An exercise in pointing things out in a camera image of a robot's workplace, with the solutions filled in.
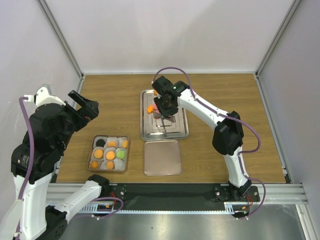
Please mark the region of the silver metal tongs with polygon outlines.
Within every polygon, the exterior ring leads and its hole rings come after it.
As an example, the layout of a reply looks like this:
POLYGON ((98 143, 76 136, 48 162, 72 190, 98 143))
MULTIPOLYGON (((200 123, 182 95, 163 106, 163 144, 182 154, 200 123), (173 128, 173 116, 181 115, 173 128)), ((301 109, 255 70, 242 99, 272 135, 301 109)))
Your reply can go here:
POLYGON ((152 129, 162 134, 172 134, 176 132, 176 118, 169 116, 166 118, 155 119, 152 113, 152 129))

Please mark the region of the black sandwich cookie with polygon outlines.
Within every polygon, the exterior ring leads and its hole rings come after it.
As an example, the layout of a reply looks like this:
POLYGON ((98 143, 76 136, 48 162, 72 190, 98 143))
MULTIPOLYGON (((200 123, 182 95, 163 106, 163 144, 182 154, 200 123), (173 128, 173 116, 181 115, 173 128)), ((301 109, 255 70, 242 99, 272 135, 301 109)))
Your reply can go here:
POLYGON ((104 147, 106 144, 106 141, 104 139, 98 139, 95 144, 97 147, 104 147))

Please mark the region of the tan round biscuit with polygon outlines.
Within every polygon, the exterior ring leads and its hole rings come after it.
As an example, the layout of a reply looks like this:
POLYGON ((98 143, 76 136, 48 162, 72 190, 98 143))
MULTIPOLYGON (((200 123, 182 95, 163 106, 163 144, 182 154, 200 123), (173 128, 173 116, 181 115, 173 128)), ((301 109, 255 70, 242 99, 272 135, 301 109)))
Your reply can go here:
POLYGON ((96 149, 94 152, 93 152, 93 156, 94 158, 96 159, 101 159, 104 155, 104 151, 102 149, 96 149))
POLYGON ((108 160, 108 161, 112 161, 116 158, 116 153, 114 151, 108 151, 106 154, 105 154, 105 158, 108 160))
POLYGON ((128 140, 125 139, 123 142, 122 142, 122 147, 123 148, 127 148, 128 147, 128 140))

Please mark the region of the orange chip cookie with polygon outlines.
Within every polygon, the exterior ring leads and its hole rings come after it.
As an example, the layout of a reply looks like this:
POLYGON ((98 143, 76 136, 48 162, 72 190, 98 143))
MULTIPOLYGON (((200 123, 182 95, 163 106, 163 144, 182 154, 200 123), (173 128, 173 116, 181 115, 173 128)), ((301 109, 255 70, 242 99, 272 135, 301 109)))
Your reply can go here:
POLYGON ((117 143, 115 141, 110 141, 107 145, 108 147, 117 147, 117 143))

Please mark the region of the rose gold cookie tin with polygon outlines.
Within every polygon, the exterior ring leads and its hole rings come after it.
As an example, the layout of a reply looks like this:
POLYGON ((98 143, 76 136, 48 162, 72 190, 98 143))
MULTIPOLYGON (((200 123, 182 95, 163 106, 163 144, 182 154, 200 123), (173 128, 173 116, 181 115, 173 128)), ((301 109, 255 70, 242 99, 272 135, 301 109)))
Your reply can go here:
POLYGON ((130 139, 126 135, 98 134, 92 139, 86 167, 102 173, 124 174, 128 168, 130 139))

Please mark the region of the orange leaf cookie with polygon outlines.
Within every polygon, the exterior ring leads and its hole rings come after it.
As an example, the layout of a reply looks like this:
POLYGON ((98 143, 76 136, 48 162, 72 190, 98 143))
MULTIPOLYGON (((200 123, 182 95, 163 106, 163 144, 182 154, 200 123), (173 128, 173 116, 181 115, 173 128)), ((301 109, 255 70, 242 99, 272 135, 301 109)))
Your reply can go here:
POLYGON ((99 167, 100 167, 100 164, 99 164, 99 162, 98 161, 96 161, 96 160, 94 160, 94 161, 92 161, 90 164, 89 164, 89 168, 90 169, 99 169, 99 167))

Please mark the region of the green round cookie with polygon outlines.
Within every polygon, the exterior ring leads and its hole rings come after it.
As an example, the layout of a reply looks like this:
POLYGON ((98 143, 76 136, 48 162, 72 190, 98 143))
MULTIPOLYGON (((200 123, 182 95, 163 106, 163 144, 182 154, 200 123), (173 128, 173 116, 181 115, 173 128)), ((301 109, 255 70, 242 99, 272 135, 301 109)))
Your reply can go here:
POLYGON ((126 158, 126 152, 124 150, 120 150, 116 153, 116 157, 118 159, 124 160, 126 158))

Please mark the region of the orange pumpkin cookie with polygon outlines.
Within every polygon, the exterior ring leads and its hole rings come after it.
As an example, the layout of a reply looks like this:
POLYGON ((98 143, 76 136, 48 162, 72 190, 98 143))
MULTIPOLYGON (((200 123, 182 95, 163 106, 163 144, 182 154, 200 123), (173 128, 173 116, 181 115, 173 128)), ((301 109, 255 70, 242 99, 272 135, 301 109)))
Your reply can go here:
POLYGON ((108 161, 106 163, 106 169, 107 170, 113 170, 115 168, 115 164, 112 161, 108 161))

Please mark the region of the rose gold tin lid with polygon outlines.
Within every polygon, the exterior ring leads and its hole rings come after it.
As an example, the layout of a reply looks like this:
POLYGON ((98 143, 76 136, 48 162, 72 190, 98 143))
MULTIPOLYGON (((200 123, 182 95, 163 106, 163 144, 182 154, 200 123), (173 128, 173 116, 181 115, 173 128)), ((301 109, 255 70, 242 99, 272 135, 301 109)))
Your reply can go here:
POLYGON ((143 157, 144 174, 148 177, 176 176, 182 173, 178 140, 147 141, 143 157))

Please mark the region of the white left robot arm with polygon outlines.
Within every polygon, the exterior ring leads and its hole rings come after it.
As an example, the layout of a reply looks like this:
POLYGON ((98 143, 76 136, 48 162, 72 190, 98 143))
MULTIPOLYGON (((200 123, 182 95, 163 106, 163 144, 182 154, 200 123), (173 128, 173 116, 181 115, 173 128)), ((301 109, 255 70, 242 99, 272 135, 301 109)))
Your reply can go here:
POLYGON ((22 204, 19 230, 15 234, 21 240, 57 240, 85 205, 109 197, 109 180, 93 174, 67 199, 56 205, 46 203, 55 165, 64 155, 72 135, 99 115, 97 101, 76 91, 71 91, 69 97, 79 104, 79 109, 52 95, 46 87, 19 98, 27 131, 12 152, 11 172, 16 197, 22 204))

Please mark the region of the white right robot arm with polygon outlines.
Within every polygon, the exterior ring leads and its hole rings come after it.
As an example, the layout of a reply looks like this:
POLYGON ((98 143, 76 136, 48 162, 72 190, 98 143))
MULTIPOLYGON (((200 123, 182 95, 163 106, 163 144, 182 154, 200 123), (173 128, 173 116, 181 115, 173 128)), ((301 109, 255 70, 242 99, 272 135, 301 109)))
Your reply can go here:
POLYGON ((151 86, 157 92, 153 101, 163 119, 173 117, 179 108, 182 108, 193 113, 213 130, 212 145, 225 160, 230 195, 236 201, 246 198, 252 182, 248 179, 241 154, 244 131, 240 115, 235 111, 228 113, 212 105, 182 81, 173 84, 161 76, 154 80, 151 86))

